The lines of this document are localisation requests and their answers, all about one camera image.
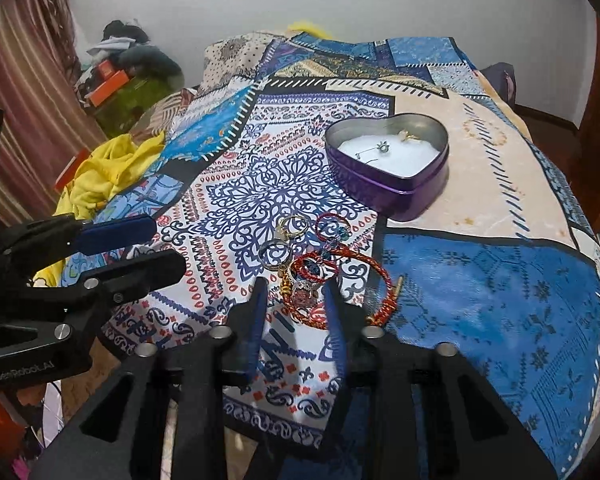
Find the curtain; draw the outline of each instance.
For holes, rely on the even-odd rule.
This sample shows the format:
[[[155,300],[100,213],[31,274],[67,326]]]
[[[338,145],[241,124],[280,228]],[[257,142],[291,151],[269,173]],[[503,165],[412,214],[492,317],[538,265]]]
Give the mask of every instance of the curtain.
[[[71,158],[106,136],[75,98],[78,77],[67,0],[0,0],[0,220],[41,219]]]

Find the silver bolt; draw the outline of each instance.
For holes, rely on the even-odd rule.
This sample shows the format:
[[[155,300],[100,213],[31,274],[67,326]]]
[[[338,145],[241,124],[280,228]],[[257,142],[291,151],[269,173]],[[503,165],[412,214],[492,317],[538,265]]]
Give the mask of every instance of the silver bolt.
[[[61,323],[54,329],[54,336],[56,339],[65,339],[71,333],[71,327],[67,323]]]
[[[384,335],[384,330],[382,330],[382,327],[379,327],[379,326],[369,325],[369,326],[365,326],[362,329],[362,336],[366,337],[367,339],[378,339],[379,337],[382,337],[383,335]]]
[[[209,335],[213,339],[226,339],[234,333],[227,325],[218,325],[209,330]]]
[[[151,357],[158,351],[158,347],[153,343],[139,343],[136,345],[136,355],[140,357]]]
[[[98,278],[89,278],[88,280],[84,281],[84,288],[96,288],[98,285],[100,285],[100,280]]]
[[[458,347],[453,343],[439,343],[436,345],[436,352],[442,357],[453,357],[458,353]]]

